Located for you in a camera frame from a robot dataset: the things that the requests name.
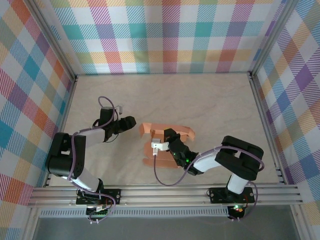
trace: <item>aluminum rail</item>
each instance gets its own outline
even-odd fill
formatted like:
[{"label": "aluminum rail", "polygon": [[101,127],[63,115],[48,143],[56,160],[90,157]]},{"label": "aluminum rail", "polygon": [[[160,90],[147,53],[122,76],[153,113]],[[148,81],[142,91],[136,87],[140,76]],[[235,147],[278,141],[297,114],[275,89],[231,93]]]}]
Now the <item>aluminum rail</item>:
[{"label": "aluminum rail", "polygon": [[[230,206],[211,204],[209,188],[224,188],[225,184],[197,184],[166,187],[161,185],[113,185],[106,189],[121,189],[120,207],[204,207]],[[257,184],[258,205],[301,205],[302,198],[296,185],[277,183]],[[76,205],[76,188],[49,186],[35,188],[29,201],[31,208],[80,208]]]}]

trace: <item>plaid wall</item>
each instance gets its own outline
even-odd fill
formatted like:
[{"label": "plaid wall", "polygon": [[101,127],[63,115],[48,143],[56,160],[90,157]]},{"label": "plaid wall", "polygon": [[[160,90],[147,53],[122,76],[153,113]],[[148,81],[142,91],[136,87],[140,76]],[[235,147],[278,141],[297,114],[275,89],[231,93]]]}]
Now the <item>plaid wall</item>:
[{"label": "plaid wall", "polygon": [[247,72],[285,4],[285,0],[37,2],[78,74]]},{"label": "plaid wall", "polygon": [[22,0],[0,1],[0,239],[18,238],[71,81]]},{"label": "plaid wall", "polygon": [[300,0],[258,73],[286,175],[320,239],[320,1]]}]

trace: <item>black mounting plate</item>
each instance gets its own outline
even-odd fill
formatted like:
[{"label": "black mounting plate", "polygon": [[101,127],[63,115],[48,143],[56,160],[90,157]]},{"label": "black mounting plate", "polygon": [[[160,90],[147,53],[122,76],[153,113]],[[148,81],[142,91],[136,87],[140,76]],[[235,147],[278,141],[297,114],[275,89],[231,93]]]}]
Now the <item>black mounting plate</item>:
[{"label": "black mounting plate", "polygon": [[[121,198],[121,189],[102,189],[101,190],[102,194],[110,195],[115,199],[115,204],[120,204],[120,198]],[[106,204],[111,205],[113,204],[113,201],[110,198],[102,197],[101,201],[98,201],[97,203],[97,196],[96,195],[90,195],[90,194],[83,194],[82,196],[77,196],[75,204],[76,205],[100,205],[100,204]]]},{"label": "black mounting plate", "polygon": [[208,190],[208,196],[210,197],[210,203],[212,204],[253,204],[255,197],[251,187],[245,187],[243,192],[239,195],[233,196],[232,200],[226,198],[225,187],[212,187]]}]

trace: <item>beige floor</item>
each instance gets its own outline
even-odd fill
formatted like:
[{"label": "beige floor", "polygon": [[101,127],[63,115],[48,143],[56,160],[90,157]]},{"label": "beige floor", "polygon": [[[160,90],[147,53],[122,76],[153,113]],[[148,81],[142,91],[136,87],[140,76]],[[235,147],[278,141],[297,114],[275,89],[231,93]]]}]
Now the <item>beige floor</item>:
[{"label": "beige floor", "polygon": [[[65,132],[89,127],[99,117],[98,96],[123,106],[122,116],[134,116],[137,125],[112,143],[89,148],[85,167],[105,185],[156,184],[153,169],[142,163],[147,136],[140,138],[142,122],[191,127],[192,151],[203,152],[220,145],[226,135],[258,145],[264,150],[265,169],[256,182],[276,183],[278,178],[263,126],[246,74],[155,74],[80,76]],[[158,169],[165,183],[183,174],[179,169]],[[188,175],[185,184],[227,183],[230,172],[216,167],[199,176]],[[50,185],[68,185],[57,177]]]}]

